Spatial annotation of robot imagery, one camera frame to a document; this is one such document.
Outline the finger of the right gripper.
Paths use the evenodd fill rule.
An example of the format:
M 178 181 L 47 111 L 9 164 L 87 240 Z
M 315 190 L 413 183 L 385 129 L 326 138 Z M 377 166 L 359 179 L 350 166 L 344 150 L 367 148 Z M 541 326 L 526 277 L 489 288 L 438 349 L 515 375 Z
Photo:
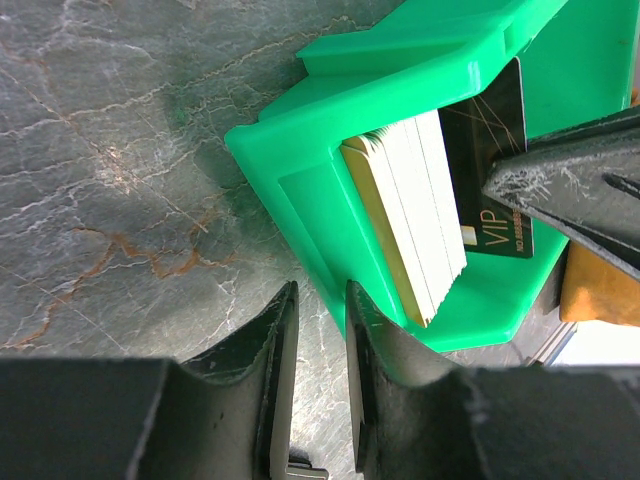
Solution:
M 639 277 L 638 107 L 534 139 L 483 192 Z

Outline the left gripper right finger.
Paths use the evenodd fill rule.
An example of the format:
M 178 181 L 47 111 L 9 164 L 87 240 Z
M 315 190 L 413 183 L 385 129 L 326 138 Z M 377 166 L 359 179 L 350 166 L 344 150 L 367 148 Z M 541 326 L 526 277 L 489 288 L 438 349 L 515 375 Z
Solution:
M 367 479 L 477 479 L 463 372 L 346 286 L 354 462 Z

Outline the green plastic bin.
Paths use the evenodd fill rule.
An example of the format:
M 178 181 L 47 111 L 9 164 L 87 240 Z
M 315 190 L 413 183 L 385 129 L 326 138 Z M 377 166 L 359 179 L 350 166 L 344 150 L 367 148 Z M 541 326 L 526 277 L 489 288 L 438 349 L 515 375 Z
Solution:
M 510 341 L 564 250 L 482 194 L 532 139 L 625 109 L 635 1 L 406 1 L 324 36 L 226 144 L 339 327 L 346 285 L 438 352 Z

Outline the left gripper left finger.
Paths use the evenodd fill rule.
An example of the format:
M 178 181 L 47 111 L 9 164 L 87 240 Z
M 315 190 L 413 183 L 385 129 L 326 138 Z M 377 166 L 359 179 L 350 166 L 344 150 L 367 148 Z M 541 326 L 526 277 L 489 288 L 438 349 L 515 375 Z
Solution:
M 285 283 L 245 325 L 183 367 L 210 388 L 202 479 L 326 479 L 290 451 L 299 292 Z

